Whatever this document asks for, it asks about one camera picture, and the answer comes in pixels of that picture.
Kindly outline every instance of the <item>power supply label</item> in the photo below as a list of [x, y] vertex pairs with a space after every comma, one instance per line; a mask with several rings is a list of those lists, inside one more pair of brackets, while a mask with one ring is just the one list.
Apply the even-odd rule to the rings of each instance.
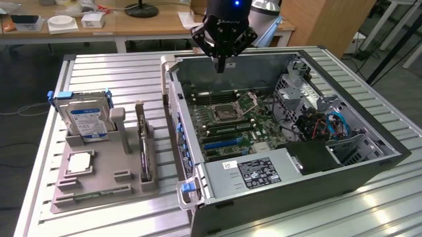
[[248, 189], [282, 181], [268, 157], [238, 163], [238, 167]]

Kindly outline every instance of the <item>black lamp base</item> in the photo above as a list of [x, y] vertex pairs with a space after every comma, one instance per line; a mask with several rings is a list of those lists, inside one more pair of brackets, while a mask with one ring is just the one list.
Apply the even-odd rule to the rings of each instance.
[[139, 4], [131, 4], [125, 6], [125, 8], [131, 8], [131, 9], [124, 10], [125, 14], [137, 18], [150, 18], [159, 14], [159, 9], [150, 4], [143, 4], [142, 8]]

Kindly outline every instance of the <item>hard drive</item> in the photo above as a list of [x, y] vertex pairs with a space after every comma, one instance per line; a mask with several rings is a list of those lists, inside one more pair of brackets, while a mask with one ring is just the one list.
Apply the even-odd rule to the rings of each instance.
[[108, 132], [116, 131], [109, 120], [111, 92], [73, 93], [63, 91], [49, 102], [60, 113], [69, 135], [80, 135], [84, 142], [108, 140]]

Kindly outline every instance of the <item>motherboard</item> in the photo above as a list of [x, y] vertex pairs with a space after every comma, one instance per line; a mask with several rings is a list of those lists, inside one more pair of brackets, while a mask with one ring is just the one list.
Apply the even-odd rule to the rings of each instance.
[[188, 100], [207, 161], [278, 149], [286, 140], [268, 109], [268, 96], [252, 91], [192, 94]]

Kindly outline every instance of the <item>aluminum slatted table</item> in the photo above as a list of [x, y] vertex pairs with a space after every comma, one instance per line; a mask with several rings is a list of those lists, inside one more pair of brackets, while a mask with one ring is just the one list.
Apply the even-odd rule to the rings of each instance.
[[[422, 233], [422, 130], [381, 95], [366, 86], [330, 52], [303, 49], [391, 131], [413, 155], [391, 170], [375, 176], [353, 193], [226, 230], [215, 236], [414, 236]], [[146, 116], [155, 127], [159, 195], [124, 203], [52, 214], [57, 169], [64, 147], [65, 126], [51, 108], [15, 236], [164, 236], [190, 234], [187, 212], [178, 207], [176, 168], [160, 95], [159, 58], [150, 52], [67, 57], [55, 91], [96, 91], [108, 87], [116, 107], [125, 108], [125, 126], [136, 126], [133, 102], [146, 101]], [[322, 79], [312, 82], [331, 93]]]

